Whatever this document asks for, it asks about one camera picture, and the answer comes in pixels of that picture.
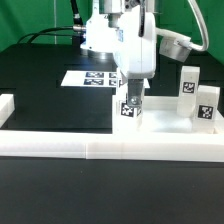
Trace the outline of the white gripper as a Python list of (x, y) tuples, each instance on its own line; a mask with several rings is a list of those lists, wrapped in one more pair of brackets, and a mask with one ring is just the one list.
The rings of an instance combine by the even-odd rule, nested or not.
[(118, 20), (114, 61), (123, 75), (128, 78), (127, 104), (142, 105), (144, 78), (152, 78), (156, 69), (155, 18), (145, 13), (144, 35), (139, 36), (140, 7), (125, 12)]

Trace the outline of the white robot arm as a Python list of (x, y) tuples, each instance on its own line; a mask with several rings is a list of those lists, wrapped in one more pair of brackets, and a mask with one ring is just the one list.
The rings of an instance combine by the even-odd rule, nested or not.
[(127, 84), (126, 100), (140, 107), (144, 80), (156, 69), (155, 0), (93, 0), (82, 52), (114, 61)]

